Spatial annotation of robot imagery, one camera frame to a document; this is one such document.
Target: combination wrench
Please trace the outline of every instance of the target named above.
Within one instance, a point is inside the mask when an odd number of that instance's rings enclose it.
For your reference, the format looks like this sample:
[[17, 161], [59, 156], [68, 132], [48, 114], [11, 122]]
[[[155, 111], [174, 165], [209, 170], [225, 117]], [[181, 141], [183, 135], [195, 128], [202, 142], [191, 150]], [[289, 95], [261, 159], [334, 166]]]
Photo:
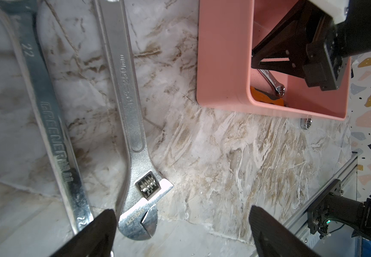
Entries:
[[157, 228], [156, 203], [173, 185], [148, 153], [124, 1], [95, 0], [95, 7], [129, 159], [118, 228], [130, 239], [150, 239]]
[[13, 44], [65, 210], [76, 235], [93, 221], [94, 216], [38, 40], [38, 7], [37, 0], [0, 0], [0, 20]]
[[278, 82], [276, 78], [271, 74], [271, 72], [267, 69], [259, 69], [260, 73], [263, 77], [267, 80], [268, 84], [274, 89], [275, 94], [282, 98], [285, 94], [285, 86]]

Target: silver wrench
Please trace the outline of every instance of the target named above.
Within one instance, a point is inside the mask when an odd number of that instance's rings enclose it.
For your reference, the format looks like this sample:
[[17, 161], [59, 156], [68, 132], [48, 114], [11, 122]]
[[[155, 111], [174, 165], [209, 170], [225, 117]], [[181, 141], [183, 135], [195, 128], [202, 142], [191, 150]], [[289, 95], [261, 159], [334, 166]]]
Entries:
[[275, 94], [282, 98], [285, 94], [285, 86], [278, 82], [278, 80], [275, 79], [275, 77], [271, 74], [271, 72], [267, 69], [259, 69], [260, 73], [264, 76], [264, 78], [267, 80], [267, 82], [271, 85], [271, 87], [274, 89]]
[[37, 0], [0, 0], [0, 20], [14, 46], [71, 228], [77, 234], [94, 217], [36, 34], [37, 11]]
[[130, 239], [150, 239], [157, 228], [156, 203], [173, 185], [155, 169], [148, 154], [124, 1], [95, 0], [95, 6], [129, 159], [118, 228]]

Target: marble surface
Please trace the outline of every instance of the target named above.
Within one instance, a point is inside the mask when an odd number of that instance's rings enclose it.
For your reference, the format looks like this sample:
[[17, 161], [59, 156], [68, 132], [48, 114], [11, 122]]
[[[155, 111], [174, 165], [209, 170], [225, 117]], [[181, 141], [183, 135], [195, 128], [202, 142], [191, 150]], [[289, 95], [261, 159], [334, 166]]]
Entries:
[[[312, 128], [304, 131], [298, 119], [201, 108], [195, 97], [198, 0], [126, 0], [125, 4], [150, 156], [175, 186], [158, 203], [160, 221], [171, 224], [167, 229], [175, 224], [190, 225], [190, 230], [174, 229], [169, 238], [181, 238], [185, 231], [204, 231], [217, 245], [232, 242], [230, 251], [238, 248], [237, 243], [252, 251], [251, 205], [265, 208], [280, 222], [288, 219], [349, 159], [349, 120], [314, 119]], [[90, 0], [44, 0], [38, 25], [90, 203], [99, 210], [114, 208], [127, 162], [94, 6]], [[23, 198], [35, 203], [30, 204], [29, 218], [22, 221], [15, 219], [22, 216], [17, 205], [25, 205], [26, 200], [8, 204], [5, 212], [0, 209], [0, 224], [15, 220], [10, 229], [0, 231], [0, 238], [22, 233], [21, 229], [31, 232], [33, 213], [40, 209], [49, 212], [50, 201], [61, 205], [1, 23], [0, 187], [20, 191]], [[0, 195], [0, 202], [22, 199], [8, 194], [9, 198]], [[56, 242], [50, 250], [71, 236], [70, 230], [63, 229], [65, 214], [61, 217], [44, 234], [45, 240]], [[156, 236], [163, 227], [158, 225]], [[2, 247], [0, 244], [0, 254], [9, 251]], [[147, 247], [141, 249], [138, 256], [150, 252]]]

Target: wrench handle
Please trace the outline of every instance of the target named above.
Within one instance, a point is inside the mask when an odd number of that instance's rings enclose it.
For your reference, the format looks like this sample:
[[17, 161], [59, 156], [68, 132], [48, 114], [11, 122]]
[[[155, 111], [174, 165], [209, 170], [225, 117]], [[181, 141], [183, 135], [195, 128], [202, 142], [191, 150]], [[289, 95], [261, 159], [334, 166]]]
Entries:
[[123, 0], [96, 0], [104, 49], [115, 85], [118, 110], [123, 126], [128, 156], [148, 156], [137, 77], [131, 51], [127, 18]]

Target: cable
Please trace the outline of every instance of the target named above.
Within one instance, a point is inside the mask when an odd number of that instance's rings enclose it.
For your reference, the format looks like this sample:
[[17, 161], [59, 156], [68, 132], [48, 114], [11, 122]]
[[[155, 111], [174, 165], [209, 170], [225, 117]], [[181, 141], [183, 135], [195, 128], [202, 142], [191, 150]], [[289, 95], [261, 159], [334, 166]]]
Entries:
[[340, 229], [342, 229], [342, 227], [343, 227], [344, 225], [345, 225], [345, 224], [342, 224], [342, 226], [341, 226], [341, 227], [339, 227], [338, 229], [334, 229], [333, 231], [329, 232], [329, 234], [331, 234], [331, 233], [333, 233], [333, 232], [335, 232], [335, 231], [337, 231], [337, 230], [340, 230]]
[[322, 232], [321, 229], [320, 229], [319, 227], [317, 228], [317, 231], [318, 231], [318, 233], [320, 233], [320, 235], [322, 235], [322, 236], [326, 236], [326, 235], [327, 235], [327, 233]]

